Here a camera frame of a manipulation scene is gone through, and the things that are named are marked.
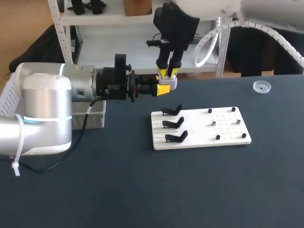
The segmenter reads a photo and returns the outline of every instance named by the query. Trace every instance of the white shelf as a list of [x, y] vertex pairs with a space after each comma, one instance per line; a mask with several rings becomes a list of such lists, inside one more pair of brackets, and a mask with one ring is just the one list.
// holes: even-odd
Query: white shelf
[[152, 14], [146, 16], [127, 17], [124, 13], [123, 0], [108, 1], [104, 13], [94, 15], [90, 10], [84, 15], [76, 15], [73, 11], [66, 10], [61, 17], [62, 25], [114, 25], [114, 24], [147, 24], [153, 22], [154, 12], [157, 7], [161, 7], [162, 0], [152, 1]]
[[[93, 65], [96, 69], [104, 67], [114, 67], [115, 54], [126, 54], [127, 64], [132, 65], [132, 69], [137, 74], [157, 74], [156, 59], [159, 55], [159, 48], [148, 47], [146, 41], [152, 39], [153, 34], [129, 34], [124, 36], [94, 36], [85, 38], [81, 47], [78, 62], [79, 65]], [[207, 47], [202, 48], [202, 59]], [[199, 73], [214, 72], [217, 70], [216, 58], [211, 55], [207, 63], [196, 68], [194, 65], [193, 50], [195, 45], [190, 45], [188, 51], [184, 52], [182, 67], [179, 73]]]

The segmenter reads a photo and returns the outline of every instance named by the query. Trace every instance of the white cable protector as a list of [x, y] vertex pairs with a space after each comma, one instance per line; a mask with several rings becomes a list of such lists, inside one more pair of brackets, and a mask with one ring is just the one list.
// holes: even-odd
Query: white cable protector
[[240, 21], [236, 20], [229, 24], [219, 26], [218, 28], [215, 28], [214, 30], [210, 31], [208, 34], [206, 34], [200, 40], [197, 47], [194, 49], [194, 56], [197, 56], [201, 47], [204, 46], [206, 44], [206, 42], [209, 39], [211, 39], [213, 36], [215, 36], [217, 33], [221, 32], [227, 28], [235, 28], [235, 27], [246, 27], [246, 28], [258, 29], [258, 30], [268, 34], [273, 39], [275, 39], [295, 59], [295, 61], [297, 61], [297, 63], [300, 64], [301, 67], [304, 68], [304, 58], [284, 37], [282, 37], [277, 31], [275, 31], [274, 29], [272, 29], [269, 26], [251, 22], [251, 21], [244, 21], [244, 23], [241, 24]]
[[92, 107], [91, 106], [88, 106], [87, 110], [86, 110], [86, 114], [90, 114], [90, 111], [91, 111]]
[[20, 155], [21, 155], [21, 152], [22, 152], [22, 148], [23, 148], [23, 143], [24, 143], [24, 135], [23, 135], [23, 126], [24, 126], [24, 123], [23, 123], [23, 120], [22, 120], [22, 117], [19, 115], [19, 114], [15, 114], [15, 116], [18, 118], [18, 121], [19, 121], [19, 126], [20, 126], [20, 134], [19, 134], [19, 143], [18, 143], [18, 149], [17, 149], [17, 153], [16, 153], [16, 157], [15, 157], [15, 160], [14, 162], [12, 163], [12, 168], [14, 169], [15, 171], [15, 175], [16, 176], [20, 176], [20, 172], [19, 172], [19, 158], [20, 158]]
[[[219, 26], [220, 26], [220, 18], [217, 18], [215, 28], [218, 28]], [[200, 50], [201, 50], [201, 48], [202, 48], [203, 46], [199, 46], [199, 43], [197, 44], [197, 46], [195, 47], [195, 50], [194, 50], [194, 53], [195, 53], [195, 66], [196, 66], [196, 67], [201, 67], [201, 66], [203, 66], [203, 65], [208, 61], [209, 57], [211, 56], [211, 54], [212, 54], [212, 52], [213, 52], [213, 50], [214, 50], [214, 48], [215, 48], [215, 45], [216, 45], [217, 40], [218, 40], [218, 37], [219, 37], [219, 33], [217, 33], [217, 34], [213, 37], [212, 42], [211, 42], [211, 44], [210, 44], [210, 47], [209, 47], [209, 49], [208, 49], [208, 51], [207, 51], [206, 56], [205, 56], [205, 57], [203, 58], [203, 60], [200, 61], [199, 63], [197, 62], [197, 59], [198, 59]]]

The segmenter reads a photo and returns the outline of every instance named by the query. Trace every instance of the wooden floor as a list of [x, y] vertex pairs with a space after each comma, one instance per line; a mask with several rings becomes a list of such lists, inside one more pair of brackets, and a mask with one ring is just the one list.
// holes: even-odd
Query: wooden floor
[[[0, 93], [9, 64], [53, 23], [47, 0], [0, 0]], [[215, 78], [215, 73], [183, 74], [181, 79]], [[223, 77], [240, 77], [225, 72]]]

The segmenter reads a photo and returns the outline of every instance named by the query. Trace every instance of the white pegboard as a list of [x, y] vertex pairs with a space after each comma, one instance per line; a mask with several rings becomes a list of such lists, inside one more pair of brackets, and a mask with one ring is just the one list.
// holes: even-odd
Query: white pegboard
[[15, 74], [12, 74], [10, 80], [6, 83], [1, 96], [0, 96], [0, 115], [13, 116], [17, 105], [19, 103], [19, 97], [15, 91]]
[[[242, 118], [239, 109], [236, 107], [209, 109], [182, 110], [178, 116], [163, 115], [162, 112], [151, 113], [153, 145], [156, 150], [228, 146], [250, 144], [251, 138]], [[184, 117], [185, 121], [179, 129], [164, 128], [163, 121], [178, 122]], [[165, 135], [171, 134], [181, 136], [184, 131], [188, 131], [187, 138], [182, 143], [166, 142]]]

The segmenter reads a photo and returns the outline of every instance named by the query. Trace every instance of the shelf rack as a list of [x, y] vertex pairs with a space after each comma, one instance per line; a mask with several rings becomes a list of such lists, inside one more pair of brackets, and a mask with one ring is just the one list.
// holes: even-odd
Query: shelf rack
[[[158, 33], [153, 25], [154, 12], [167, 0], [152, 0], [153, 14], [146, 16], [127, 17], [124, 14], [123, 0], [104, 0], [107, 4], [103, 14], [94, 15], [86, 10], [84, 15], [76, 15], [67, 10], [71, 6], [65, 0], [65, 12], [61, 16], [57, 0], [48, 0], [53, 21], [57, 30], [58, 39], [66, 63], [80, 65], [93, 65], [96, 69], [113, 67], [114, 55], [126, 54], [127, 62], [138, 74], [156, 74], [156, 59], [158, 48], [148, 47], [146, 41]], [[70, 26], [75, 26], [80, 42], [80, 49], [76, 60], [73, 62], [71, 54]], [[214, 19], [200, 21], [197, 33], [201, 36], [214, 27]], [[190, 45], [182, 59], [180, 73], [217, 72], [217, 77], [222, 77], [230, 30], [220, 34], [217, 51], [214, 51], [207, 63], [200, 68], [194, 65], [193, 50], [195, 45]], [[203, 48], [200, 58], [203, 58], [207, 48]]]

